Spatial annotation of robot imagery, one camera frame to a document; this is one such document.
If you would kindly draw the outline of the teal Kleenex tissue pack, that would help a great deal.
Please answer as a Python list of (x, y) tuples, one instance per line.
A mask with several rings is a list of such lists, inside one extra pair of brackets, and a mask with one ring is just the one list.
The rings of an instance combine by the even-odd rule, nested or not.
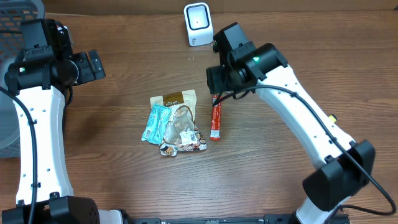
[(170, 119), (170, 114), (170, 108), (156, 103), (153, 104), (141, 140), (160, 145)]

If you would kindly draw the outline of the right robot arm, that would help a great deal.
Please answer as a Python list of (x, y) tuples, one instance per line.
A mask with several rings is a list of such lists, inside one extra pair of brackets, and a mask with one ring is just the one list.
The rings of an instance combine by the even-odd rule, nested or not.
[(368, 184), (373, 145), (357, 143), (330, 120), (273, 44), (256, 47), (236, 22), (213, 40), (220, 65), (206, 70), (210, 93), (232, 91), (235, 99), (257, 93), (284, 120), (315, 168), (303, 181), (307, 198), (290, 222), (329, 223), (343, 203)]

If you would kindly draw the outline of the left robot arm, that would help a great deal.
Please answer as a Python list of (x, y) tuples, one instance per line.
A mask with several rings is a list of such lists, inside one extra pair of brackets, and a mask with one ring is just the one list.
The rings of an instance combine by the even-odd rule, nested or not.
[(72, 88), (104, 78), (97, 51), (74, 53), (68, 30), (53, 19), (21, 23), (22, 60), (10, 64), (3, 92), (16, 107), (21, 176), (16, 207), (3, 223), (128, 223), (122, 210), (101, 210), (77, 197), (68, 177), (63, 115)]

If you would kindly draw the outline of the red snack stick packet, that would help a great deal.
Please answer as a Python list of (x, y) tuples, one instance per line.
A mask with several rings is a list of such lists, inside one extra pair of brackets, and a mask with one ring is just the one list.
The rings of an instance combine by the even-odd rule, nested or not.
[(221, 129), (221, 109), (222, 104), (218, 103), (212, 109), (211, 114), (211, 130), (210, 130), (210, 140), (211, 141), (219, 141), (220, 136), (220, 129)]

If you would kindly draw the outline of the brown snack pouch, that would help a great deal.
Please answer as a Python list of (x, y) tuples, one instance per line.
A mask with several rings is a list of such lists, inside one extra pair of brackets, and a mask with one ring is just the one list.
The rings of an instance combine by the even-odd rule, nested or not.
[(204, 151), (205, 138), (195, 124), (197, 96), (195, 90), (178, 91), (150, 98), (152, 106), (170, 110), (165, 130), (160, 138), (159, 149), (163, 156), (176, 156), (178, 152)]

